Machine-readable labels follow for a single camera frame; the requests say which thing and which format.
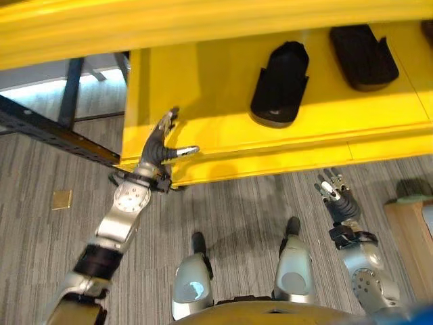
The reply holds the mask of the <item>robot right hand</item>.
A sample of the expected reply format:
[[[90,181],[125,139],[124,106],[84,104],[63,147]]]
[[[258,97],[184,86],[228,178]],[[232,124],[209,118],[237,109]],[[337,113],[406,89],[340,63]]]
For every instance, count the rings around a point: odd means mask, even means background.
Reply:
[[[323,169],[314,184],[330,214],[333,223],[358,221],[361,216],[359,203],[343,180],[342,173],[335,167]]]

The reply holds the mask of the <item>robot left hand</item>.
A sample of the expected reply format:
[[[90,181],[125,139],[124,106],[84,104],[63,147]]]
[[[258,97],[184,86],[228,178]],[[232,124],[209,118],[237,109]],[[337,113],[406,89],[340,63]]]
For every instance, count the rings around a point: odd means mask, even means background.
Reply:
[[[161,169],[164,161],[190,156],[200,151],[198,146],[183,148],[169,148],[166,146],[165,139],[175,127],[178,115],[179,108],[174,107],[158,121],[143,147],[138,164],[140,168],[152,167]]]

